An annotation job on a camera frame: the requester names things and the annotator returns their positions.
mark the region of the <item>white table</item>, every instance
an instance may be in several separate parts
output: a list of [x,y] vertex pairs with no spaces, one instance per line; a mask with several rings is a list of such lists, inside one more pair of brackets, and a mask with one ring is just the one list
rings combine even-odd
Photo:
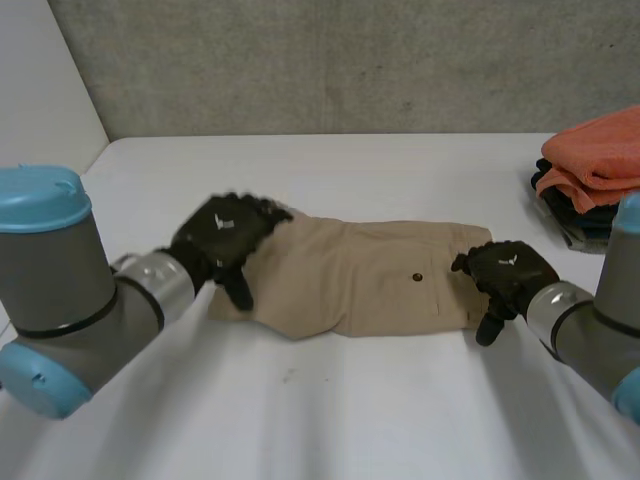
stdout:
[[[212,192],[251,190],[351,221],[487,226],[593,290],[602,257],[568,251],[532,205],[529,177],[546,138],[128,139],[107,148],[84,184],[111,259],[165,244]],[[521,320],[488,349],[460,332],[290,342],[257,324],[208,320],[210,296],[64,422],[0,393],[0,478],[640,477],[640,429],[555,363]]]

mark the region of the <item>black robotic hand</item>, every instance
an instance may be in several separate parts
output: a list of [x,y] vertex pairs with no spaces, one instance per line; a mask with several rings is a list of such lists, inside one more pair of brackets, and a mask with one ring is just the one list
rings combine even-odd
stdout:
[[451,270],[471,276],[478,290],[487,293],[489,310],[480,322],[476,341],[491,345],[505,320],[527,313],[533,297],[547,285],[559,281],[558,274],[524,242],[489,242],[459,254]]
[[213,196],[178,229],[166,251],[194,272],[196,290],[213,280],[239,310],[251,310],[253,297],[242,267],[276,225],[292,219],[272,200],[235,193]]

